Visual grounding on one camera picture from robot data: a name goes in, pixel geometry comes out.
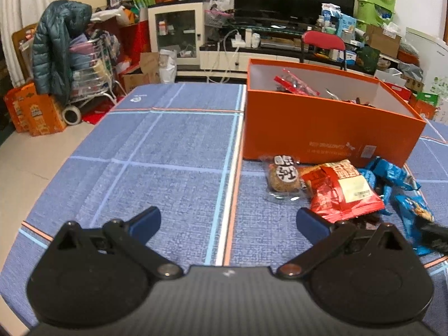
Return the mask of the red snack bag yellow label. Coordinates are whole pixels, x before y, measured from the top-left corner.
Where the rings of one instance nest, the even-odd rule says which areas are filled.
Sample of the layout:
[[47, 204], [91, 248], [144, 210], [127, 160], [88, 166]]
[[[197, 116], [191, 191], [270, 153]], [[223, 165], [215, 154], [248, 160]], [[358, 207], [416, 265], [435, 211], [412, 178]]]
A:
[[302, 168], [299, 172], [311, 195], [310, 210], [330, 223], [385, 208], [383, 200], [348, 159]]

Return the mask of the blue chip cookie pack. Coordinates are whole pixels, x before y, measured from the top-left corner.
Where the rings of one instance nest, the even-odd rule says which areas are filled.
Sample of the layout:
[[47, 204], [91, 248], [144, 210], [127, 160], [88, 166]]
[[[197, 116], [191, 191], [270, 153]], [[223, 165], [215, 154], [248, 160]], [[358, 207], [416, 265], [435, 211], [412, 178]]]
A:
[[423, 197], [397, 194], [393, 198], [393, 204], [402, 220], [405, 238], [412, 245], [415, 253], [418, 256], [431, 254], [433, 250], [422, 243], [421, 229], [418, 227], [418, 220], [434, 221], [434, 215]]

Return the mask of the red chocolate cookie pack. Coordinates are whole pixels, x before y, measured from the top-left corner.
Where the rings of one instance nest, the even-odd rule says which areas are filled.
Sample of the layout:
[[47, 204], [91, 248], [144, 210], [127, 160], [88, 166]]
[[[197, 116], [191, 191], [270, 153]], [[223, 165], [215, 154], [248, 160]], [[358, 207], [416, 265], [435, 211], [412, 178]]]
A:
[[273, 80], [277, 84], [277, 88], [279, 90], [283, 90], [294, 95], [320, 95], [318, 91], [312, 89], [307, 85], [307, 83], [286, 68], [283, 69], [283, 72], [280, 75], [276, 75]]

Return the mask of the clear pack brown pastry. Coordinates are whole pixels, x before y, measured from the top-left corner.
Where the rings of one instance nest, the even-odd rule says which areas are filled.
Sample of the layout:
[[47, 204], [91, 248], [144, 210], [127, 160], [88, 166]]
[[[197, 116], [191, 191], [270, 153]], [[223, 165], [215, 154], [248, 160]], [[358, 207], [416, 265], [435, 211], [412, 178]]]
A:
[[299, 172], [300, 162], [292, 155], [260, 157], [267, 181], [266, 199], [270, 202], [297, 202], [307, 199], [307, 190]]

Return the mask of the blue oreo pack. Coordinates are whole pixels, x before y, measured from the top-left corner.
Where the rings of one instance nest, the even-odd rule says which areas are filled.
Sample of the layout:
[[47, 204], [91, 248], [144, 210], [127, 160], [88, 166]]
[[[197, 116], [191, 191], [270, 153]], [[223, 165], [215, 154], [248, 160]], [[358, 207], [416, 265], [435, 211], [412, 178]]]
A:
[[404, 168], [387, 161], [380, 156], [372, 159], [364, 168], [358, 168], [360, 174], [368, 181], [370, 187], [382, 199], [385, 209], [381, 214], [390, 215], [386, 206], [391, 200], [393, 189], [416, 191], [421, 185]]

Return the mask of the blue patterned tablecloth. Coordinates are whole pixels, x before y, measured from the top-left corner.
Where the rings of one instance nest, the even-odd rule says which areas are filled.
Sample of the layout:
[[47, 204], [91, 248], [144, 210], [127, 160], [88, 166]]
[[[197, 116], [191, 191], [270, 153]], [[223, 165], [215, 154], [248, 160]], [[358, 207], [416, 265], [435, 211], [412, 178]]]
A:
[[[185, 83], [136, 88], [104, 117], [46, 187], [19, 229], [1, 270], [1, 295], [31, 328], [26, 299], [38, 258], [68, 220], [103, 225], [158, 206], [160, 232], [150, 246], [184, 268], [214, 265], [228, 179], [236, 169], [242, 133], [244, 85]], [[407, 160], [436, 220], [447, 225], [447, 126], [426, 124]], [[243, 161], [232, 265], [274, 268], [310, 244], [293, 224], [296, 205], [269, 202], [259, 162]]]

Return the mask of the orange cardboard box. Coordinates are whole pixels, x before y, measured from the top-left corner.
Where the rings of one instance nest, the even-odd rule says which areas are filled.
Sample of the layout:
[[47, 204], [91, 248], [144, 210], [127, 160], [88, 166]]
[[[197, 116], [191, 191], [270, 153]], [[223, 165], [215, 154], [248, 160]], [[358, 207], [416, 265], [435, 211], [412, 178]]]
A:
[[[319, 96], [277, 88], [286, 68]], [[366, 165], [380, 156], [402, 166], [426, 125], [397, 93], [375, 77], [320, 65], [250, 59], [243, 157], [292, 155], [305, 164]]]

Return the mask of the tape roll on floor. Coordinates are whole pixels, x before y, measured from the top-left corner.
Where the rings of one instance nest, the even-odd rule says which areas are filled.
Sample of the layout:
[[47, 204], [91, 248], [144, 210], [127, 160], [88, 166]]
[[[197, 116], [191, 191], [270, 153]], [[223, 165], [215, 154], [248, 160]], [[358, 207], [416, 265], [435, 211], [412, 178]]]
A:
[[82, 121], [82, 114], [77, 106], [67, 106], [62, 111], [62, 118], [69, 126], [75, 126]]

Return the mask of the orange gift bag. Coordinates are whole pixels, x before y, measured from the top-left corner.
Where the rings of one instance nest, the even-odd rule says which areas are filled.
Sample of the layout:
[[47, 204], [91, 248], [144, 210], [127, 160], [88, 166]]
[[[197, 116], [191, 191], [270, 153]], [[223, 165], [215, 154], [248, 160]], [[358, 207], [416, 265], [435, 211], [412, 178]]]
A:
[[39, 95], [33, 82], [9, 90], [3, 99], [18, 133], [37, 137], [56, 134], [67, 127], [60, 102], [53, 95]]

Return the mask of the red folding chair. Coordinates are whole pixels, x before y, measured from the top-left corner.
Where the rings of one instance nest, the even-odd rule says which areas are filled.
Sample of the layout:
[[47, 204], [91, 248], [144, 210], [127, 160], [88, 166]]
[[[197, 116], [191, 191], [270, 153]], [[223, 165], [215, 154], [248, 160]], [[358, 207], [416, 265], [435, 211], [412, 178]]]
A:
[[319, 49], [326, 50], [338, 50], [342, 51], [343, 59], [340, 66], [341, 70], [347, 70], [346, 63], [346, 44], [344, 41], [334, 34], [328, 34], [320, 31], [306, 31], [302, 34], [301, 37], [301, 51], [302, 57], [301, 62], [304, 61], [304, 45], [308, 44], [309, 46], [313, 46]]

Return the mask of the brown cardboard box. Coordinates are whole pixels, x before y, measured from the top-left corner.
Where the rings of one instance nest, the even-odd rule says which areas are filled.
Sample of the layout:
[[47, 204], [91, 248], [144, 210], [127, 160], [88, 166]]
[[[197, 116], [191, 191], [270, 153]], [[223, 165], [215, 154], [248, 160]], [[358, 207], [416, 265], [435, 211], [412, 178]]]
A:
[[365, 31], [365, 43], [383, 55], [395, 59], [398, 55], [401, 36], [384, 30], [382, 27], [368, 25]]

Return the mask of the white glass door cabinet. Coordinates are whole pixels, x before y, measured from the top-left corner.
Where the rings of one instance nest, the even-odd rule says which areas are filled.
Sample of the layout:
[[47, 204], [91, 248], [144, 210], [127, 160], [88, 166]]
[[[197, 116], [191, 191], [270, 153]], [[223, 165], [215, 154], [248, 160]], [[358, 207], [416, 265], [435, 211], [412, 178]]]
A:
[[181, 65], [200, 64], [204, 44], [204, 4], [183, 1], [157, 4], [147, 9], [152, 52], [161, 49], [177, 53]]

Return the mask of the teal puffer jacket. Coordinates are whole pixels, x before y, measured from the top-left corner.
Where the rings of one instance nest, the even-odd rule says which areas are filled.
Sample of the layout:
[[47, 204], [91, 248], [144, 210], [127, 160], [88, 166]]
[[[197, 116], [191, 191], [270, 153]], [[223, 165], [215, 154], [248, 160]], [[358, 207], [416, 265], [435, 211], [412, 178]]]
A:
[[42, 14], [33, 38], [33, 81], [39, 95], [54, 95], [66, 105], [73, 75], [71, 41], [84, 33], [93, 10], [89, 4], [69, 0], [51, 2]]

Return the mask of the green stacked storage bins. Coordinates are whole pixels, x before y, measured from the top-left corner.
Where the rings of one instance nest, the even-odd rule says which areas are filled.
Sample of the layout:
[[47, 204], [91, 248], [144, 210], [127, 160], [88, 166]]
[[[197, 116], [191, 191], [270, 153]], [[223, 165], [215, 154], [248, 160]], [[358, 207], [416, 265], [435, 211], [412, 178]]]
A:
[[372, 26], [382, 27], [393, 20], [396, 0], [358, 0], [355, 15], [357, 28], [366, 31]]

